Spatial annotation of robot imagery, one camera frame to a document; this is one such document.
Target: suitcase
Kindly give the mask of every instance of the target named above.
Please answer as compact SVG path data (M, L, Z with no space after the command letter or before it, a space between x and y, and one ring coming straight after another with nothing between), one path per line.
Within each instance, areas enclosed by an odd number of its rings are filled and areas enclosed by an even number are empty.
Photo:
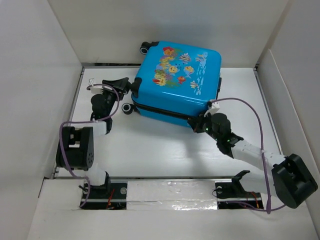
M131 84L133 109L142 116L189 126L187 120L208 110L221 85L221 55L214 50L159 41L144 42L144 61Z

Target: clear plastic sheet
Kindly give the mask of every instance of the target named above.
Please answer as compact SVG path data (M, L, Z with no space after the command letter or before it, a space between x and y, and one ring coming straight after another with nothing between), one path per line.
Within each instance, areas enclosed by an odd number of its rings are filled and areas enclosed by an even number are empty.
M217 210L211 180L129 181L128 210Z

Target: suitcase zipper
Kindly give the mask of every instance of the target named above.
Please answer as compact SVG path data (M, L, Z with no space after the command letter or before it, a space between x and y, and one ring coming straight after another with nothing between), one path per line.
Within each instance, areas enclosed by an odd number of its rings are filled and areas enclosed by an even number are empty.
M153 106L143 105L143 104L137 103L135 101L133 101L133 104L139 109L153 112L156 114L163 114L166 116L170 116L170 117L174 117L174 118L178 118L178 119L183 119L183 120L188 120L188 119L194 118L194 116L189 116L189 115L174 112L174 111L164 110L164 109L156 108Z

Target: robotic arm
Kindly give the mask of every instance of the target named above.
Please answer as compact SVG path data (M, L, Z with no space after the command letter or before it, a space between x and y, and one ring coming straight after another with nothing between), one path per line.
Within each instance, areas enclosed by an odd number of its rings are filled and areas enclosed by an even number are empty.
M318 185L298 155L285 156L261 150L231 131L231 123L223 113L206 112L188 121L196 133L207 133L216 140L219 150L229 157L244 161L264 171L262 152L266 162L270 193L286 206L297 208L317 189ZM234 191L267 193L263 174L244 170L232 179Z

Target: white wall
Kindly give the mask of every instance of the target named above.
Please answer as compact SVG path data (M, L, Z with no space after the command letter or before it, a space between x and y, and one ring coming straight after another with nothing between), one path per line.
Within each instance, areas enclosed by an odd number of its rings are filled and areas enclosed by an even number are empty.
M0 0L0 239L25 240L81 64L46 0Z
M319 9L319 0L293 2L258 72L283 149L302 155L320 185ZM319 199L318 190L307 201L318 234Z
M82 63L140 63L144 41L219 51L253 67L288 0L49 0Z

